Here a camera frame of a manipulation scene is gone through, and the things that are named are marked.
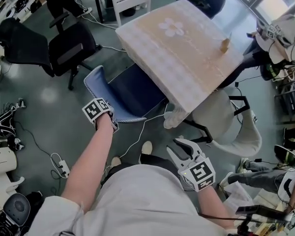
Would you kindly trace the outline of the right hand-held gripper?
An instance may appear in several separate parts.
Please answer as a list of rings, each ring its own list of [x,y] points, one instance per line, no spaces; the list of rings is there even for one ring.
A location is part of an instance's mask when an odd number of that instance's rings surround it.
[[[215,183],[216,173],[209,158],[204,158],[197,143],[187,139],[175,138],[174,143],[189,157],[181,157],[173,148],[166,146],[166,151],[178,169],[182,180],[194,191],[200,192]]]

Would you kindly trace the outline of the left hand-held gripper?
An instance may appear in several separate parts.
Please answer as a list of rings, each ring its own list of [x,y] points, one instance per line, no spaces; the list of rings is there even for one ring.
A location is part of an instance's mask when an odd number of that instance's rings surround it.
[[[103,98],[94,98],[82,108],[82,111],[89,122],[94,125],[95,130],[98,130],[97,119],[103,114],[109,115],[114,132],[117,132],[119,130],[118,122],[114,118],[114,108],[109,105]]]

